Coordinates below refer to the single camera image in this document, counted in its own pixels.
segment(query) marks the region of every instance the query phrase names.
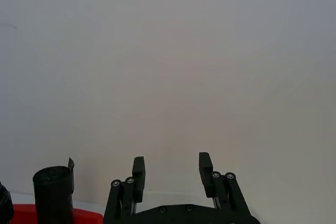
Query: black plastic part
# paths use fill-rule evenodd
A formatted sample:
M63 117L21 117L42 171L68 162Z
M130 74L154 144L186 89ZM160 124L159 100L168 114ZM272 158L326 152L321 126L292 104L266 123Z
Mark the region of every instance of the black plastic part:
M104 224L260 224L246 205L236 180L236 175L221 175L213 171L208 153L199 155L199 171L208 198L215 208L196 205L159 206L136 213L136 203L142 201L145 167L143 157L133 164L133 177L126 181L114 180L104 214Z
M135 180L134 201L135 203L141 203L146 178L145 159L143 157L134 159L132 176Z
M33 176L39 224L73 224L73 171L74 162L69 158L68 167L44 168Z
M14 215L11 194L0 183L0 224L8 223Z

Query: black trash bag roll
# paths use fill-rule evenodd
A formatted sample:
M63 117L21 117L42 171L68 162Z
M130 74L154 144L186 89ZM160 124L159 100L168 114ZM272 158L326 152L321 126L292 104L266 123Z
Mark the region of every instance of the black trash bag roll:
M14 215L11 194L0 182L0 224L7 224Z
M72 193L74 162L53 166L33 176L38 224L73 224Z

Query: screw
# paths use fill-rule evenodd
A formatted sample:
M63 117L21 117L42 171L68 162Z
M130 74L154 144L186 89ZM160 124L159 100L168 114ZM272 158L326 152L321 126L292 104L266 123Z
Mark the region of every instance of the screw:
M226 175L226 177L229 178L229 179L233 179L235 177L235 175L233 173L228 173Z
M127 183L131 184L131 183L133 183L133 182L134 182L134 178L129 178L129 179L127 179Z
M220 174L219 174L219 173L212 173L212 176L213 176L214 178L219 178Z
M164 214L166 212L166 208L165 207L161 207L160 208L160 213Z

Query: white wall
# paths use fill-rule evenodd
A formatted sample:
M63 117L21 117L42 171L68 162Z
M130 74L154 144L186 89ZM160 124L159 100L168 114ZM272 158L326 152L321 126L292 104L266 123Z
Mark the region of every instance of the white wall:
M148 207L196 202L208 151L264 223L332 223L335 17L335 0L0 0L1 180L32 193L71 156L75 198L105 204L144 155Z

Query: red object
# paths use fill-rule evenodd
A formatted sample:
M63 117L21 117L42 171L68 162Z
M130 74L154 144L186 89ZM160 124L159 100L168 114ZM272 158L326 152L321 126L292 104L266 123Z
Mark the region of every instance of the red object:
M102 224L103 216L96 212L74 209L75 224ZM37 224L35 205L14 205L12 224Z

